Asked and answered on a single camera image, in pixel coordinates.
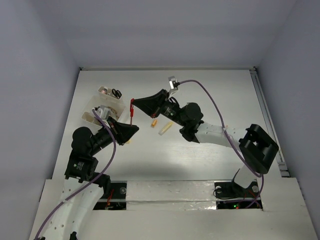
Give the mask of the orange marker cap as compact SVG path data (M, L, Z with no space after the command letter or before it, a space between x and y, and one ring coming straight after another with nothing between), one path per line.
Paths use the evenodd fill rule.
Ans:
M152 123L151 123L151 127L154 128L158 123L158 120L155 119Z

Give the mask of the beige masking tape roll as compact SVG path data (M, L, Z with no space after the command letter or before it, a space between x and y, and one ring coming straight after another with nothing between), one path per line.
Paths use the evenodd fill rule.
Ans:
M112 108L112 107L108 107L109 111L110 111L110 116L116 120L118 120L120 118L120 115L118 114L118 112Z

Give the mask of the yellow highlighter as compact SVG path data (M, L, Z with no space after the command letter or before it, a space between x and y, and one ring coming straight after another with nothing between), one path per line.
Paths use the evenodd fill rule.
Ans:
M163 134L165 134L172 126L173 126L173 122L172 121L170 121L170 122L168 122L159 132L158 132L158 134L160 135L160 136L162 136Z

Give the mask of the black handled scissors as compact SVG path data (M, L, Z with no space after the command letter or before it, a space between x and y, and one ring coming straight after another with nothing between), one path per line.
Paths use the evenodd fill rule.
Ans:
M116 98L116 99L120 99L122 97L122 93L120 90L113 88L111 90L112 95Z

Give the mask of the pink white stapler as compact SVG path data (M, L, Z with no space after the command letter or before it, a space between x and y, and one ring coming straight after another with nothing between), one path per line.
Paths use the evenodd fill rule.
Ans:
M109 94L109 88L104 87L104 88L101 90L101 93L104 94L104 95L108 95L108 94Z

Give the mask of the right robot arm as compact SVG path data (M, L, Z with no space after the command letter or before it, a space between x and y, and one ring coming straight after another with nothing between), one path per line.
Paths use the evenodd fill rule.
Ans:
M235 196L242 196L255 179L269 172L279 151L278 144L260 125L227 130L225 126L207 123L197 103L188 102L181 107L164 89L149 97L133 99L131 103L153 119L162 115L180 125L179 132L188 142L232 148L243 162L230 183Z

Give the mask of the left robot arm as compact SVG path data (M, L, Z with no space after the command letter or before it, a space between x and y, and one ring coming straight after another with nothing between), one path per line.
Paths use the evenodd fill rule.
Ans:
M110 176L96 172L95 155L109 145L124 145L138 130L109 117L97 133L85 126L73 132L59 203L41 224L36 240L79 239L98 200L112 193Z

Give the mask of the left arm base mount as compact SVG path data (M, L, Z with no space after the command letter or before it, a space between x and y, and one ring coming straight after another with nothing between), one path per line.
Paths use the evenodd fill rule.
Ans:
M94 206L94 210L122 211L127 209L127 182L111 182L110 191L103 195Z

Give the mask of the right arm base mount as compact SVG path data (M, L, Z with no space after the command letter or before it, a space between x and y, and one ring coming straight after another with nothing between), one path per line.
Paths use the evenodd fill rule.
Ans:
M212 195L215 197L218 210L263 209L261 188L256 179L243 188L234 180L214 182Z

